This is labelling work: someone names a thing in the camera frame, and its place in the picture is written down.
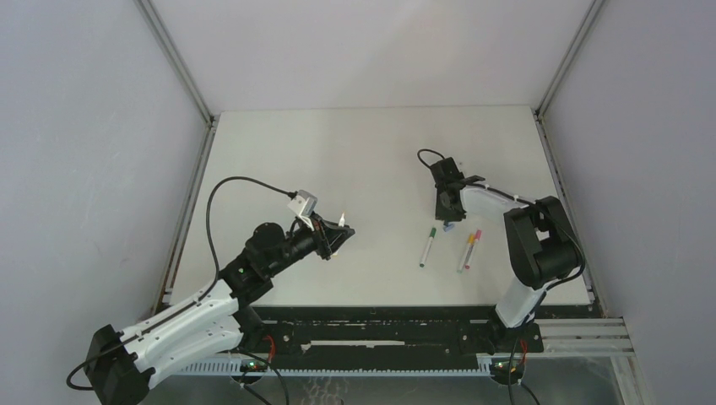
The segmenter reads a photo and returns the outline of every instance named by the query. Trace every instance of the metal frame edge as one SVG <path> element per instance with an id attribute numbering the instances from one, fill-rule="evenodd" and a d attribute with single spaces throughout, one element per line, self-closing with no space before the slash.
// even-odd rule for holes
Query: metal frame edge
<path id="1" fill-rule="evenodd" d="M 636 358 L 612 357 L 611 364 L 619 393 L 625 404 L 651 405 L 654 403 Z"/>
<path id="2" fill-rule="evenodd" d="M 179 51 L 176 49 L 174 40 L 169 35 L 169 31 L 166 29 L 164 21 L 159 16 L 159 12 L 154 5 L 152 0 L 134 0 L 137 5 L 139 12 L 144 17 L 149 29 L 154 34 L 157 43 L 159 44 L 162 52 L 164 53 L 167 61 L 174 69 L 176 76 L 179 81 L 182 82 L 182 86 L 187 91 L 189 96 L 192 98 L 194 105 L 197 107 L 199 114 L 202 116 L 204 122 L 207 125 L 211 125 L 213 117 L 209 107 L 206 105 L 201 92 L 199 91 L 192 75 L 187 68 L 187 64 L 182 59 Z"/>
<path id="3" fill-rule="evenodd" d="M 218 120 L 214 120 L 210 126 L 207 126 L 206 132 L 204 133 L 204 140 L 201 148 L 199 149 L 196 162 L 194 163 L 192 179 L 187 189 L 187 195 L 184 197 L 184 203 L 182 204 L 179 221 L 177 222 L 174 230 L 174 238 L 172 239 L 171 249 L 165 265 L 165 274 L 160 285 L 160 290 L 156 296 L 153 313 L 161 310 L 162 304 L 165 301 L 165 295 L 169 296 L 171 293 L 171 286 L 174 284 L 176 270 L 179 267 L 179 260 L 182 258 L 184 244 L 187 241 L 189 225 L 192 222 L 194 208 L 197 205 L 199 188 L 201 187 L 206 165 L 209 162 L 209 153 L 211 152 L 211 146 L 214 143 L 217 126 Z"/>
<path id="4" fill-rule="evenodd" d="M 547 90 L 542 96 L 540 104 L 537 106 L 537 108 L 534 109 L 535 114 L 539 119 L 541 119 L 545 115 L 547 109 L 550 107 L 550 104 L 556 94 L 556 91 L 559 89 L 562 81 L 567 76 L 569 68 L 572 67 L 574 60 L 577 58 L 579 50 L 582 49 L 585 40 L 587 39 L 589 33 L 592 31 L 592 28 L 594 27 L 594 24 L 596 23 L 597 18 L 601 13 L 601 10 L 604 8 L 604 5 L 607 2 L 608 0 L 593 0 L 592 3 L 589 5 L 587 13 L 582 18 L 582 22 L 580 23 L 579 28 L 577 28 L 577 33 L 574 35 L 574 38 L 572 38 L 572 41 L 569 43 L 569 47 L 567 48 L 567 51 L 562 57 L 560 64 L 555 72 L 555 75 L 550 81 L 549 86 L 547 86 Z"/>
<path id="5" fill-rule="evenodd" d="M 564 204 L 564 210 L 567 213 L 569 221 L 574 224 L 574 234 L 577 236 L 578 240 L 581 240 L 582 238 L 579 235 L 578 222 L 576 220 L 574 211 L 572 210 L 572 199 L 569 197 L 569 193 L 567 192 L 567 188 L 565 187 L 564 181 L 561 177 L 561 166 L 559 165 L 559 161 L 553 152 L 550 137 L 547 134 L 544 125 L 544 120 L 540 119 L 537 116 L 537 112 L 534 113 L 534 124 L 537 127 L 537 133 L 540 135 L 542 149 L 545 151 L 545 156 L 547 157 L 547 164 L 550 166 L 550 173 L 552 174 L 552 180 L 554 181 L 557 193 L 559 194 L 558 197 Z M 592 298 L 593 302 L 599 304 L 599 307 L 604 314 L 608 315 L 609 305 L 608 302 L 602 300 L 603 295 L 601 294 L 601 292 L 604 291 L 602 287 L 603 284 L 599 281 L 599 277 L 595 277 L 594 273 L 591 271 L 591 267 L 589 266 L 589 258 L 591 257 L 591 255 L 589 254 L 589 249 L 582 245 L 582 250 L 587 259 L 587 268 L 585 268 L 584 270 L 583 277 L 584 282 L 587 284 L 587 290 L 593 296 L 590 298 Z"/>

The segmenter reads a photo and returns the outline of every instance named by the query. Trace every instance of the pink marker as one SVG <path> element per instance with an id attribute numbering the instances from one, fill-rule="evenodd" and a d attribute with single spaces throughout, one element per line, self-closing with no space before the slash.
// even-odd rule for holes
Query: pink marker
<path id="1" fill-rule="evenodd" d="M 465 270 L 469 270 L 470 268 L 470 262 L 472 261 L 472 256 L 475 255 L 475 244 L 480 240 L 480 237 L 482 236 L 482 230 L 478 229 L 477 232 L 475 232 L 475 238 L 472 240 L 472 246 L 470 246 L 468 250 L 468 256 L 465 259 Z"/>

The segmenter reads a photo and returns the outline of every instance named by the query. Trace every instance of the green marker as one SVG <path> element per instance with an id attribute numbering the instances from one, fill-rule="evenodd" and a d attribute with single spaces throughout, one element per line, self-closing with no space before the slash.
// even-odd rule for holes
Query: green marker
<path id="1" fill-rule="evenodd" d="M 430 252 L 430 246 L 432 246 L 432 240 L 435 239 L 435 227 L 433 226 L 430 231 L 430 237 L 427 238 L 426 249 L 423 251 L 423 257 L 420 258 L 420 266 L 425 267 L 427 260 L 427 254 Z"/>

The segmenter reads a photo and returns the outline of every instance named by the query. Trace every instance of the marker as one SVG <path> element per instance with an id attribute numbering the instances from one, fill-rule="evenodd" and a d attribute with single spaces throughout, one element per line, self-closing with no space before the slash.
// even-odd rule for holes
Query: marker
<path id="1" fill-rule="evenodd" d="M 435 227 L 433 226 L 430 230 L 430 237 L 427 238 L 426 248 L 423 251 L 423 256 L 420 258 L 420 266 L 425 267 L 425 262 L 427 260 L 427 254 L 430 252 L 430 246 L 432 246 L 432 240 L 435 239 Z"/>
<path id="2" fill-rule="evenodd" d="M 458 265 L 458 273 L 463 272 L 465 264 L 468 262 L 468 256 L 470 254 L 470 251 L 472 251 L 473 242 L 475 242 L 475 235 L 470 234 L 468 238 L 468 245 L 465 247 L 465 253 L 463 253 L 463 258 L 460 259 L 460 264 Z"/>
<path id="3" fill-rule="evenodd" d="M 480 237 L 482 236 L 482 230 L 478 229 L 477 232 L 475 232 L 475 237 L 472 241 L 472 246 L 469 249 L 468 253 L 468 259 L 465 262 L 465 270 L 469 270 L 469 264 L 472 262 L 472 256 L 475 255 L 475 244 L 480 241 Z"/>

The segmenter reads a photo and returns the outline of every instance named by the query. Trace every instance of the yellow marker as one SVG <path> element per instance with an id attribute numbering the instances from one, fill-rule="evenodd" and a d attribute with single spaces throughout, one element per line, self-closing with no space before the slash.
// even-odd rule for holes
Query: yellow marker
<path id="1" fill-rule="evenodd" d="M 463 269 L 465 268 L 465 264 L 468 262 L 468 257 L 470 252 L 472 251 L 472 246 L 475 244 L 475 235 L 470 234 L 468 238 L 468 245 L 465 247 L 465 253 L 463 254 L 463 258 L 460 259 L 460 264 L 458 265 L 458 273 L 462 273 Z"/>
<path id="2" fill-rule="evenodd" d="M 469 270 L 469 264 L 472 262 L 472 256 L 475 255 L 475 242 L 479 242 L 481 236 L 482 231 L 478 229 L 477 232 L 475 232 L 475 237 L 472 239 L 472 246 L 469 249 L 468 258 L 465 259 L 465 270 Z"/>

